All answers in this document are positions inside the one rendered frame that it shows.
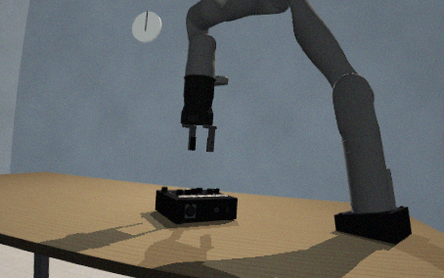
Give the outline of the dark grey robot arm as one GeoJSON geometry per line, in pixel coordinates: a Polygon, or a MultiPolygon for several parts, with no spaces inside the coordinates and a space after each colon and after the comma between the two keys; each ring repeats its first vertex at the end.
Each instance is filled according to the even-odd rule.
{"type": "Polygon", "coordinates": [[[287,1],[200,0],[186,17],[188,58],[202,55],[215,60],[216,41],[208,35],[211,27],[248,16],[280,14],[290,7],[297,43],[333,88],[333,108],[342,142],[351,212],[396,209],[391,171],[386,168],[372,102],[372,95],[375,100],[373,88],[349,64],[333,33],[308,0],[287,1]]]}

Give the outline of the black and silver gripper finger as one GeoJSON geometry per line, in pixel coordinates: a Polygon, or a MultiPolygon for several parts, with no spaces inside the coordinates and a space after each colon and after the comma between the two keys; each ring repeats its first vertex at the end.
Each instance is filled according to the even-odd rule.
{"type": "Polygon", "coordinates": [[[190,124],[182,124],[182,127],[190,128],[188,150],[195,151],[196,150],[196,128],[197,128],[197,126],[190,125],[190,124]]]}
{"type": "Polygon", "coordinates": [[[207,152],[214,152],[214,137],[215,137],[215,129],[217,129],[217,126],[203,124],[202,127],[208,128],[206,151],[207,152]]]}

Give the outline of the black lighting desk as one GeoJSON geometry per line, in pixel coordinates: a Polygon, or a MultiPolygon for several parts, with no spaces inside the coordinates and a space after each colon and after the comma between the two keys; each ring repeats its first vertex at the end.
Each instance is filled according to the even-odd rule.
{"type": "Polygon", "coordinates": [[[238,198],[219,193],[219,188],[202,190],[156,190],[155,210],[175,224],[237,219],[238,198]],[[207,193],[206,193],[207,192],[207,193]]]}

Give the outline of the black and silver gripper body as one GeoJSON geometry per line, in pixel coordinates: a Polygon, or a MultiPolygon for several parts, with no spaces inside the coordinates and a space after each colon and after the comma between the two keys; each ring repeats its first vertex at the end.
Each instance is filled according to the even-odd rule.
{"type": "Polygon", "coordinates": [[[213,125],[212,101],[214,86],[228,85],[227,76],[215,75],[215,60],[194,55],[188,58],[185,72],[184,108],[181,123],[213,125]]]}

